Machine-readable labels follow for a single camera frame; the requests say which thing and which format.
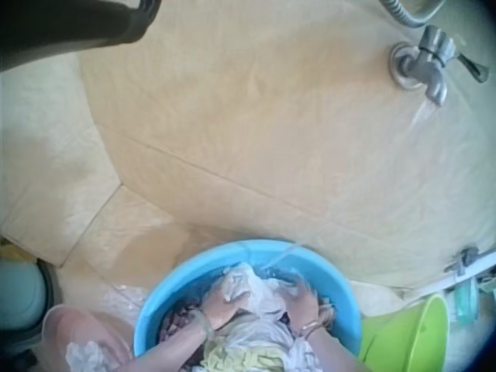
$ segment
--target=hand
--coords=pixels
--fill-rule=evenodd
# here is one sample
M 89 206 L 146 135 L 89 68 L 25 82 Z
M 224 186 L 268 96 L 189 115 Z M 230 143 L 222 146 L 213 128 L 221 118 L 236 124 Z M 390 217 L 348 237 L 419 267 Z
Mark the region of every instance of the hand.
M 201 310 L 213 329 L 225 325 L 250 298 L 249 292 L 244 292 L 232 301 L 226 301 L 220 285 L 210 290 Z
M 319 320 L 319 303 L 313 293 L 308 290 L 302 279 L 297 281 L 298 294 L 296 296 L 289 293 L 287 288 L 279 287 L 278 292 L 281 294 L 286 303 L 291 327 L 299 331 L 303 326 Z

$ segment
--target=blue plastic basin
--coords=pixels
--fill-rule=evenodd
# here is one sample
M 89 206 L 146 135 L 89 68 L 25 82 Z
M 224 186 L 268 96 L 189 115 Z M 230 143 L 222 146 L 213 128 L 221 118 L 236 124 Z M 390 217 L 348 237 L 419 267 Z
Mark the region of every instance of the blue plastic basin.
M 261 267 L 291 245 L 279 240 L 243 240 L 217 246 L 185 261 L 167 275 L 146 300 L 134 332 L 135 355 L 139 356 L 157 344 L 165 314 L 190 284 L 194 285 L 201 277 L 218 276 L 226 266 L 241 262 Z M 275 268 L 296 270 L 321 296 L 329 298 L 337 309 L 332 334 L 358 355 L 360 310 L 345 277 L 329 261 L 301 247 L 294 248 Z

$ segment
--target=yellow cloth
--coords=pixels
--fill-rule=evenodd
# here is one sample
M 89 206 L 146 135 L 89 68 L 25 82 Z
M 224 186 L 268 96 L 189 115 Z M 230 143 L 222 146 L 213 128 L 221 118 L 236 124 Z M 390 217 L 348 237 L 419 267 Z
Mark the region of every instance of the yellow cloth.
M 221 345 L 215 345 L 211 350 L 205 348 L 205 358 L 201 365 L 208 372 L 246 372 L 247 370 L 284 372 L 282 356 L 283 353 L 278 348 L 254 347 L 226 350 Z

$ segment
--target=white pipe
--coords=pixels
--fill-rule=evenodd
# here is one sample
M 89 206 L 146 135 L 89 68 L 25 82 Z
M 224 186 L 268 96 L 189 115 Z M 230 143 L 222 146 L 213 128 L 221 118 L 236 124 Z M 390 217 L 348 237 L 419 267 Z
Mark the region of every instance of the white pipe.
M 402 297 L 405 301 L 416 300 L 426 295 L 430 295 L 431 293 L 436 293 L 442 291 L 443 289 L 452 287 L 456 283 L 465 281 L 466 279 L 478 275 L 493 266 L 496 266 L 496 251 L 489 253 L 487 256 L 482 256 L 469 267 L 465 267 L 464 275 L 457 276 L 456 270 L 454 270 L 452 273 L 447 274 L 443 279 L 427 284 L 425 287 L 404 291 Z

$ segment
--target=wall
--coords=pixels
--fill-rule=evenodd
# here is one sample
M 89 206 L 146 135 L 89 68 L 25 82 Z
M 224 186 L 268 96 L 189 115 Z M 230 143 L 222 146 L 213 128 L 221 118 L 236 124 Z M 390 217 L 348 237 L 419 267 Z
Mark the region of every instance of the wall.
M 120 185 L 93 123 L 75 53 L 2 79 L 2 235 L 61 265 Z
M 436 21 L 467 16 L 462 41 L 486 40 L 470 56 L 494 66 L 485 14 L 449 3 Z M 414 287 L 496 238 L 494 79 L 481 88 L 453 62 L 427 115 L 387 69 L 391 46 L 421 32 L 376 1 L 171 0 L 142 40 L 84 52 L 81 68 L 129 189 L 187 222 L 303 243 L 352 279 Z

